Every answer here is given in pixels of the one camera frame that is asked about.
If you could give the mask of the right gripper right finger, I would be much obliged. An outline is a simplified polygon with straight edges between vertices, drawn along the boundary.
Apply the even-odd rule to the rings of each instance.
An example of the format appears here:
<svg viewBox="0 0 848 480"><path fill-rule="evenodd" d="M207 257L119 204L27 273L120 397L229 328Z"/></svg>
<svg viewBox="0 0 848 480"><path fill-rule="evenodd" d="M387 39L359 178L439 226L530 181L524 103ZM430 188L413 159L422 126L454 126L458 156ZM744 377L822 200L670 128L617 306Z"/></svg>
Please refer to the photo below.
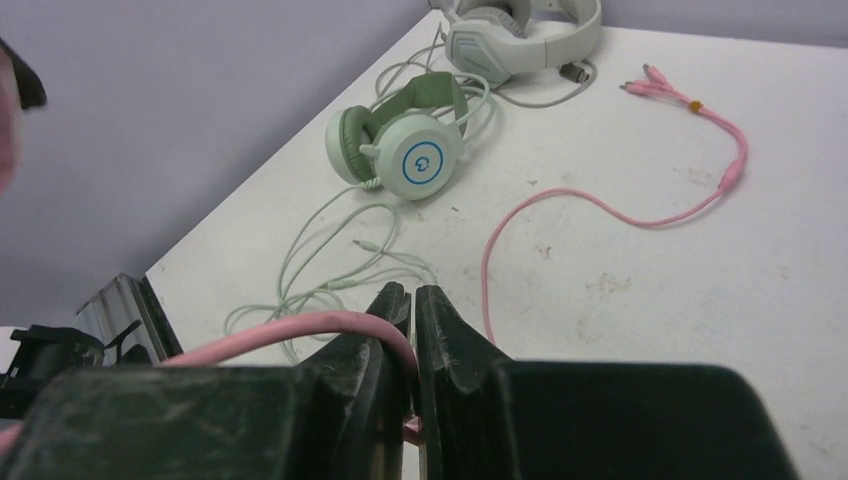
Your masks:
<svg viewBox="0 0 848 480"><path fill-rule="evenodd" d="M755 390L699 364L519 361L415 294L430 479L795 479Z"/></svg>

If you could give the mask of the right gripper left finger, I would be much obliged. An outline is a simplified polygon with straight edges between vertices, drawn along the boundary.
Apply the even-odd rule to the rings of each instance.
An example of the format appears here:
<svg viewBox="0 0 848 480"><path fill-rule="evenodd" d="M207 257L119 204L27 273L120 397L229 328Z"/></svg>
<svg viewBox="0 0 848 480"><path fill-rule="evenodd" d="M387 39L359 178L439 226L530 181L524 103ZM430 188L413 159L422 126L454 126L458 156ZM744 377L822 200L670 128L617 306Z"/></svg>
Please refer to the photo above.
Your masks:
<svg viewBox="0 0 848 480"><path fill-rule="evenodd" d="M409 376L342 334L293 367L68 372L3 445L5 479L398 478Z"/></svg>

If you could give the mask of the mint green headphones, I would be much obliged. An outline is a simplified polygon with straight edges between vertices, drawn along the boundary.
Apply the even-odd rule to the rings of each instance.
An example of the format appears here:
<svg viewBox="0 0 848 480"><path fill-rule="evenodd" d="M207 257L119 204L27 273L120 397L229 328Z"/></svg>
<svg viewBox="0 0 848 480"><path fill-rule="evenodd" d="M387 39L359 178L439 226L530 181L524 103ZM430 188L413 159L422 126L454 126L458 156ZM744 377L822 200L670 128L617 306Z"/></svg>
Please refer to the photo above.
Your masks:
<svg viewBox="0 0 848 480"><path fill-rule="evenodd" d="M312 213L289 246L276 280L276 300L272 304L247 304L233 309L223 322L223 332L231 335L245 316L264 312L269 321L305 312L310 303L326 310L342 310L339 293L368 283L380 276L373 267L385 257L398 261L395 272L435 279L432 267L411 254L389 249L397 234L399 211L375 202L353 210L329 234L334 239L359 215L374 209L389 214L389 228L383 240L356 240L369 256L361 264L335 275L300 293L292 290L307 264L325 248L320 243L302 264L293 263L305 244L312 223L330 206L353 192L384 189L406 201L428 199L451 180L467 144L492 121L495 104L490 83L471 73L434 71L410 79L404 86L385 92L371 107L355 105L338 111L325 130L325 150L336 174L346 188Z"/></svg>

